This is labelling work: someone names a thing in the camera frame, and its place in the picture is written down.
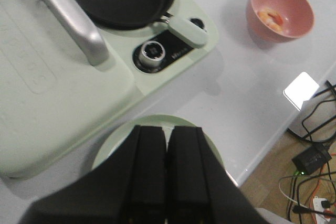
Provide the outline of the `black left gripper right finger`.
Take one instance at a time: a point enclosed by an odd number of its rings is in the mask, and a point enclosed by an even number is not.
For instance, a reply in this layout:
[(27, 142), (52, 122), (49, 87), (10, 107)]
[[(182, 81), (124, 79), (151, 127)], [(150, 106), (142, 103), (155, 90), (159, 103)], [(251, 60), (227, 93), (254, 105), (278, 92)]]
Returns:
[(228, 177), (200, 127), (174, 128), (167, 175), (168, 223), (267, 223)]

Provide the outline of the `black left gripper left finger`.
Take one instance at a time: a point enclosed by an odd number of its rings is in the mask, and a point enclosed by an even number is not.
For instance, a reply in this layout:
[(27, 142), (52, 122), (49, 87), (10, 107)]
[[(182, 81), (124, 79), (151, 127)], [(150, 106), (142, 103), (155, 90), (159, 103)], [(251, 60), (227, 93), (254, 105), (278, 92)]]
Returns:
[(166, 140), (136, 125), (98, 167), (32, 203), (20, 223), (164, 223)]

